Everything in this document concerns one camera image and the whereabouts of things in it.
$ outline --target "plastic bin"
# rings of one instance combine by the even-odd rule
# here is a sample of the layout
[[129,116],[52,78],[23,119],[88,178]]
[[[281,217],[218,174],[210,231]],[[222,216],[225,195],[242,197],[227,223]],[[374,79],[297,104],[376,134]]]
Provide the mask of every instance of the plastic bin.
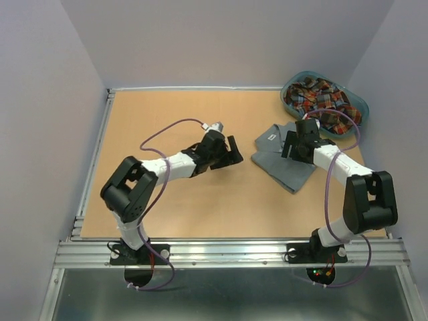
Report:
[[[284,104],[284,107],[289,114],[291,114],[294,118],[296,118],[298,120],[302,119],[302,117],[304,116],[303,114],[300,114],[299,112],[294,110],[292,108],[292,106],[286,104],[286,102],[284,100],[284,94],[285,94],[287,88],[292,83],[302,81],[307,76],[327,79],[327,80],[331,81],[332,83],[334,83],[339,89],[343,90],[344,93],[348,96],[350,104],[352,106],[354,106],[356,109],[358,109],[361,113],[361,124],[358,127],[361,127],[362,125],[365,124],[365,122],[367,121],[367,118],[368,118],[369,109],[368,109],[367,103],[363,99],[358,97],[356,94],[353,94],[352,92],[347,90],[345,87],[342,87],[341,85],[336,84],[335,82],[328,79],[327,77],[324,77],[323,75],[317,74],[316,72],[309,72],[309,71],[300,72],[299,74],[295,75],[292,79],[290,79],[287,82],[287,84],[281,90],[281,101]],[[348,132],[346,132],[343,135],[333,134],[332,132],[329,132],[328,130],[326,130],[325,128],[322,128],[322,127],[320,128],[320,132],[323,135],[327,136],[328,138],[346,138],[352,134],[355,134],[355,128],[352,127]]]

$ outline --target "plaid fabric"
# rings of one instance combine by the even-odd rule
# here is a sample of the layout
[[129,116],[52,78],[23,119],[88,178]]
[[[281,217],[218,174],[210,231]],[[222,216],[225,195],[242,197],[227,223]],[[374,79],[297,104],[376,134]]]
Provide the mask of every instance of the plaid fabric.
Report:
[[[322,78],[306,77],[303,82],[291,84],[284,100],[301,116],[311,110],[336,109],[348,115],[357,125],[361,124],[361,113],[350,105],[346,94]],[[323,112],[312,117],[318,118],[323,128],[335,134],[342,135],[352,128],[351,122],[338,114]]]

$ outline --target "white wall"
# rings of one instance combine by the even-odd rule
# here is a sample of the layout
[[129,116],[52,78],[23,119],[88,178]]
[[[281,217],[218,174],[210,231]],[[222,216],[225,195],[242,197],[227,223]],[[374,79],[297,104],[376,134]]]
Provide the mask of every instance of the white wall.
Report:
[[393,0],[62,0],[108,88],[346,84]]
[[58,0],[0,9],[0,319],[38,320],[105,89]]
[[394,179],[399,223],[428,307],[428,2],[396,0],[349,89],[370,106],[362,153]]

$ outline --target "wooden board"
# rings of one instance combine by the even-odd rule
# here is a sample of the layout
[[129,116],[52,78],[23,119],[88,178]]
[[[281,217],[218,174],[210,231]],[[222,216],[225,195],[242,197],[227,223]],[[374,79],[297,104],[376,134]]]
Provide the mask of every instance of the wooden board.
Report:
[[[124,157],[158,158],[141,152],[140,143],[186,117],[208,124],[221,121],[224,134],[235,136],[244,161],[168,184],[163,197],[144,219],[151,237],[309,237],[315,228],[325,225],[326,171],[316,169],[304,187],[292,195],[250,160],[255,152],[254,140],[261,133],[273,123],[294,121],[284,111],[279,92],[117,92],[94,174],[82,237],[120,236],[111,212],[99,196],[102,186]],[[202,136],[197,123],[182,123],[148,146],[172,155],[199,142]],[[344,147],[354,141],[355,138],[349,138],[337,143]],[[349,151],[348,155],[362,162],[359,149]],[[333,180],[332,220],[342,215],[343,199],[344,187]],[[371,236],[385,236],[385,232],[376,231]]]

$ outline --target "gray cloth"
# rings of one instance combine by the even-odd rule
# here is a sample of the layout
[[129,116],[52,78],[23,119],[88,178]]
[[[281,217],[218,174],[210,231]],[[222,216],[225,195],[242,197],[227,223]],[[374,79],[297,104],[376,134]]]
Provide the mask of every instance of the gray cloth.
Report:
[[302,188],[315,171],[315,166],[281,157],[289,130],[296,130],[293,122],[289,122],[285,126],[272,125],[255,140],[257,152],[251,156],[251,160],[284,189],[294,194]]

